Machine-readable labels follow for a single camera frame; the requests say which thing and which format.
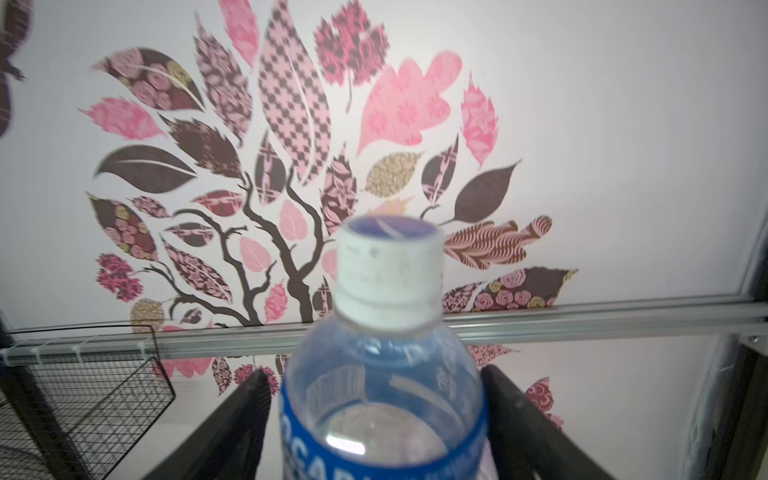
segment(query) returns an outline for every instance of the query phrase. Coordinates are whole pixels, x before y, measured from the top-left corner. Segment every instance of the white bottle cap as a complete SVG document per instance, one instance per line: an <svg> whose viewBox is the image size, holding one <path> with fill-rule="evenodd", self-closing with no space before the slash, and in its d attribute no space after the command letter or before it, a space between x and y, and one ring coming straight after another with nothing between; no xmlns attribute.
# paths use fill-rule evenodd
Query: white bottle cap
<svg viewBox="0 0 768 480"><path fill-rule="evenodd" d="M409 217L354 217L339 231L335 310L387 332L442 315L442 231Z"/></svg>

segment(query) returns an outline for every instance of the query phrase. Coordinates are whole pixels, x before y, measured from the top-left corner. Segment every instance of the pink leaf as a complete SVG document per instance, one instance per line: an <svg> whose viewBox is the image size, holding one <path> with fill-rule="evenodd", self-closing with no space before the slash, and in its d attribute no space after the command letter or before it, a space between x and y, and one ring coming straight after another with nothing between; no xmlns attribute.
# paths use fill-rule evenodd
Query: pink leaf
<svg viewBox="0 0 768 480"><path fill-rule="evenodd" d="M248 65L253 67L259 51L259 27L248 0L219 0L227 35Z"/></svg>
<svg viewBox="0 0 768 480"><path fill-rule="evenodd" d="M330 275L330 277L336 281L336 263L339 261L339 252L336 249L328 250L323 259L320 261L320 265L323 266L323 270Z"/></svg>
<svg viewBox="0 0 768 480"><path fill-rule="evenodd" d="M92 105L90 110L80 110L102 130L122 136L125 140L143 140L164 134L152 115L134 101L105 98Z"/></svg>
<svg viewBox="0 0 768 480"><path fill-rule="evenodd" d="M303 240L308 229L301 210L292 201L286 200L280 209L280 232L283 237L289 242Z"/></svg>
<svg viewBox="0 0 768 480"><path fill-rule="evenodd" d="M240 238L240 256L247 269L253 272L261 272L272 263L270 252L259 242L246 237Z"/></svg>
<svg viewBox="0 0 768 480"><path fill-rule="evenodd" d="M451 114L451 106L440 94L456 80L461 70L461 57L450 51L438 53L426 75L410 58L398 71L387 66L362 111L357 153L376 140L420 144L422 130L441 124Z"/></svg>
<svg viewBox="0 0 768 480"><path fill-rule="evenodd" d="M270 290L270 295L264 303L264 313L266 314L265 323L273 322L279 319L286 312L288 307L288 296L283 283L278 283Z"/></svg>
<svg viewBox="0 0 768 480"><path fill-rule="evenodd" d="M469 88L464 92L462 121L467 147L482 167L496 145L498 117L491 100L472 83L472 74L469 74Z"/></svg>

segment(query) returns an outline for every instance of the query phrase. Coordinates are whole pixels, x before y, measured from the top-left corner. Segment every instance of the blue bottle label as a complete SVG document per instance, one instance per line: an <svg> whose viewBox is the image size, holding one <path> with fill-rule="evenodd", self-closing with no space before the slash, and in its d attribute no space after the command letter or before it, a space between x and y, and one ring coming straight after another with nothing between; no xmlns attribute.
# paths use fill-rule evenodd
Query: blue bottle label
<svg viewBox="0 0 768 480"><path fill-rule="evenodd" d="M280 393L283 480L472 480L488 432L488 408L467 438L445 456L408 468L380 468L351 462L331 452L304 429L291 409L286 383Z"/></svg>

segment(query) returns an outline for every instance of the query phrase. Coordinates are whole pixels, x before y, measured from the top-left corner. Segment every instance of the wall decal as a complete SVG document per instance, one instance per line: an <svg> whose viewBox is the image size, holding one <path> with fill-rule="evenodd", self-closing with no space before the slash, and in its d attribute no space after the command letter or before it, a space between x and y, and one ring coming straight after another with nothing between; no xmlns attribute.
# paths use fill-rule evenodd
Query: wall decal
<svg viewBox="0 0 768 480"><path fill-rule="evenodd" d="M312 295L312 308L320 315L321 319L328 316L333 310L333 295L325 277L323 277L323 283Z"/></svg>
<svg viewBox="0 0 768 480"><path fill-rule="evenodd" d="M197 222L186 222L165 229L190 247L205 247L214 239L214 229Z"/></svg>
<svg viewBox="0 0 768 480"><path fill-rule="evenodd" d="M388 49L384 25L371 27L368 14L358 0L343 6L331 18L331 23L324 18L320 22L315 30L315 52L323 67L323 77L330 84L344 85L344 81L349 84L346 113L352 106L353 83L357 86L370 82L384 66Z"/></svg>
<svg viewBox="0 0 768 480"><path fill-rule="evenodd" d="M268 205L277 200L286 186L286 168L272 148L269 133L269 130L265 131L261 139L259 155L256 157L256 172L253 175L253 182L262 205Z"/></svg>
<svg viewBox="0 0 768 480"><path fill-rule="evenodd" d="M522 261L525 247L552 228L550 217L533 220L523 231L509 221L498 227L493 222L472 225L445 238L445 254L466 266L487 270L491 264L509 265Z"/></svg>
<svg viewBox="0 0 768 480"><path fill-rule="evenodd" d="M80 110L110 134L118 134L125 140L143 140L164 135L148 111L135 101L105 98L93 104L89 110Z"/></svg>
<svg viewBox="0 0 768 480"><path fill-rule="evenodd" d="M326 230L333 235L344 220L355 213L357 204L357 179L352 175L343 147L338 157L326 170L326 182L320 194Z"/></svg>
<svg viewBox="0 0 768 480"><path fill-rule="evenodd" d="M134 258L158 260L149 229L133 210L117 200L102 200L90 194L88 197L99 225L120 250Z"/></svg>
<svg viewBox="0 0 768 480"><path fill-rule="evenodd" d="M406 187L424 153L398 152L377 161L368 172L366 192L379 198L391 197Z"/></svg>
<svg viewBox="0 0 768 480"><path fill-rule="evenodd" d="M253 98L248 93L248 80L240 71L240 66L232 52L225 49L213 35L205 31L197 14L195 20L197 21L195 38L197 67L203 75L206 96L214 106L216 115L240 140L239 146L242 147L253 113ZM238 171L237 174L229 176L239 177L240 173Z"/></svg>
<svg viewBox="0 0 768 480"><path fill-rule="evenodd" d="M270 295L266 298L264 303L264 314L266 316L266 322L270 323L280 319L286 312L288 307L288 296L286 295L286 289L283 286L283 282L273 286L270 290Z"/></svg>
<svg viewBox="0 0 768 480"><path fill-rule="evenodd" d="M357 154L377 140L422 143L421 131L441 124L451 114L451 106L440 94L461 71L461 57L450 51L438 53L426 75L410 58L397 72L392 66L385 68L362 112Z"/></svg>
<svg viewBox="0 0 768 480"><path fill-rule="evenodd" d="M490 282L475 298L473 312L553 306L560 288L578 270L542 266L515 270Z"/></svg>
<svg viewBox="0 0 768 480"><path fill-rule="evenodd" d="M253 67L259 51L259 27L248 0L219 0L227 35L243 60Z"/></svg>
<svg viewBox="0 0 768 480"><path fill-rule="evenodd" d="M478 161L478 169L493 151L498 137L498 117L493 108L493 102L472 83L469 74L469 88L464 92L462 102L462 133L469 151Z"/></svg>
<svg viewBox="0 0 768 480"><path fill-rule="evenodd" d="M232 217L243 208L243 200L243 194L229 190L215 190L192 199L218 217Z"/></svg>
<svg viewBox="0 0 768 480"><path fill-rule="evenodd" d="M101 161L96 174L115 174L148 194L165 194L196 177L183 161L150 145L118 148Z"/></svg>
<svg viewBox="0 0 768 480"><path fill-rule="evenodd" d="M192 77L173 58L151 48L126 48L93 67L118 79L141 103L158 110L203 110Z"/></svg>
<svg viewBox="0 0 768 480"><path fill-rule="evenodd" d="M212 174L240 178L240 159L237 151L218 130L199 120L169 121L162 117L170 128L170 135L181 150L195 160L195 164Z"/></svg>
<svg viewBox="0 0 768 480"><path fill-rule="evenodd" d="M275 1L264 43L259 70L261 107L298 179L306 185L320 173L328 157L330 112L323 83L293 26L287 0Z"/></svg>
<svg viewBox="0 0 768 480"><path fill-rule="evenodd" d="M11 56L22 46L32 23L32 0L7 0L3 12L2 37L0 38L0 137L11 124L12 104L8 75L24 81L22 71L13 66Z"/></svg>

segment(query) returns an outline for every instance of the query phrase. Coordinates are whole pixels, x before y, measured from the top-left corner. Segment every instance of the brown leaf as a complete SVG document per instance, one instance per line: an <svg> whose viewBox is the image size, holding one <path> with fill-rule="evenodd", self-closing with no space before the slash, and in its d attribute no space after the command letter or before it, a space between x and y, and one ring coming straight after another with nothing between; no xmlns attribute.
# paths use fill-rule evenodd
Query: brown leaf
<svg viewBox="0 0 768 480"><path fill-rule="evenodd" d="M269 130L265 131L261 139L259 156L256 157L256 173L253 177L259 202L262 205L271 204L277 200L286 186L286 168L272 148L269 133Z"/></svg>
<svg viewBox="0 0 768 480"><path fill-rule="evenodd" d="M149 145L119 148L101 161L96 174L115 174L141 191L165 194L196 177L183 161Z"/></svg>
<svg viewBox="0 0 768 480"><path fill-rule="evenodd" d="M161 118L170 127L169 133L179 148L192 157L198 167L212 174L240 178L240 159L235 147L218 130L198 120Z"/></svg>
<svg viewBox="0 0 768 480"><path fill-rule="evenodd" d="M477 223L494 213L507 194L509 178L518 163L488 170L471 179L456 197L453 220Z"/></svg>
<svg viewBox="0 0 768 480"><path fill-rule="evenodd" d="M458 135L456 142L432 157L422 173L422 190L430 205L436 205L437 200L445 193L451 183L453 171L456 168L456 152L458 152Z"/></svg>

